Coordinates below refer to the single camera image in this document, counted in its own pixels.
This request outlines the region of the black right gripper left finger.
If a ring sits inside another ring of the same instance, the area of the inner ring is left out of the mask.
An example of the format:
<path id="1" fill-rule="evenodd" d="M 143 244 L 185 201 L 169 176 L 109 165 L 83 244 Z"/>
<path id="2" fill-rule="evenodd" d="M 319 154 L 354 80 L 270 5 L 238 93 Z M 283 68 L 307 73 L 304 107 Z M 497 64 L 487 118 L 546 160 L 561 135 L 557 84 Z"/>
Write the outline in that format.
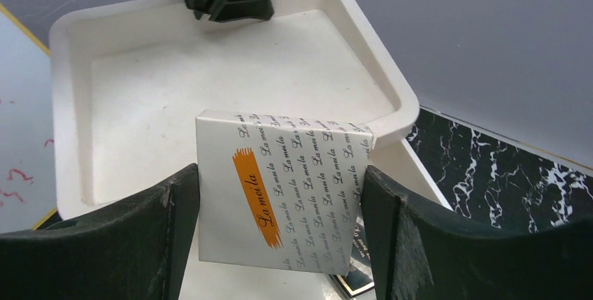
<path id="1" fill-rule="evenodd" d="M 46 229 L 1 235 L 2 299 L 177 299 L 200 208 L 190 164 Z"/>

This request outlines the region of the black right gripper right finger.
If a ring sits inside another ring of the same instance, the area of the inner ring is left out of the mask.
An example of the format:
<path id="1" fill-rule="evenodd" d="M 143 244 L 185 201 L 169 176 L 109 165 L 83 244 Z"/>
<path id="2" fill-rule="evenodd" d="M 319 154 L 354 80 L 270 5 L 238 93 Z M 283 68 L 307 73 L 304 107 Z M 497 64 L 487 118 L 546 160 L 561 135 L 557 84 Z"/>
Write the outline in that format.
<path id="1" fill-rule="evenodd" d="M 591 299 L 592 219 L 536 233 L 461 216 L 374 166 L 362 195 L 378 299 Z"/>

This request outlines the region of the white drawer organizer box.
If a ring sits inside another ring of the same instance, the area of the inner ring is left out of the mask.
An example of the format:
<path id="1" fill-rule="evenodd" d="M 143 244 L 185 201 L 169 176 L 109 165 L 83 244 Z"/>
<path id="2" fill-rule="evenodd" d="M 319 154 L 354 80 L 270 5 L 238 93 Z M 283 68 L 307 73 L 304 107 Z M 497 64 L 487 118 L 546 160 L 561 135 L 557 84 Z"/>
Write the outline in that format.
<path id="1" fill-rule="evenodd" d="M 49 33 L 57 209 L 83 215 L 197 159 L 206 109 L 364 123 L 371 162 L 449 203 L 405 135 L 417 97 L 355 0 L 271 0 L 266 22 L 198 20 L 183 0 L 77 10 Z"/>

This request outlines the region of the white Lameila makeup box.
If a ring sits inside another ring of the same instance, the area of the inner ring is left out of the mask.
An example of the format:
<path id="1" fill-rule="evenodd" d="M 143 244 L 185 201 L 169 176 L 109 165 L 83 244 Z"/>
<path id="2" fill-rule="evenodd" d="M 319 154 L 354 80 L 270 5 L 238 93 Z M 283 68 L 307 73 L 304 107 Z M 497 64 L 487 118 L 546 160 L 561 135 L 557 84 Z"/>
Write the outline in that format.
<path id="1" fill-rule="evenodd" d="M 206 110 L 196 135 L 201 261 L 348 273 L 368 127 Z"/>

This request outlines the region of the yellow-framed whiteboard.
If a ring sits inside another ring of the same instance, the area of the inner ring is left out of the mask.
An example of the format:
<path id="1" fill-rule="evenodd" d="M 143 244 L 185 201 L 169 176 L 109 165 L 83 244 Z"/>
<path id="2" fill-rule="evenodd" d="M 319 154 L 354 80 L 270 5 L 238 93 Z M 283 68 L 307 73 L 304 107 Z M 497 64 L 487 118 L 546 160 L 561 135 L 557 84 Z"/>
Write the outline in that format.
<path id="1" fill-rule="evenodd" d="M 49 50 L 1 7 L 1 232 L 56 210 Z"/>

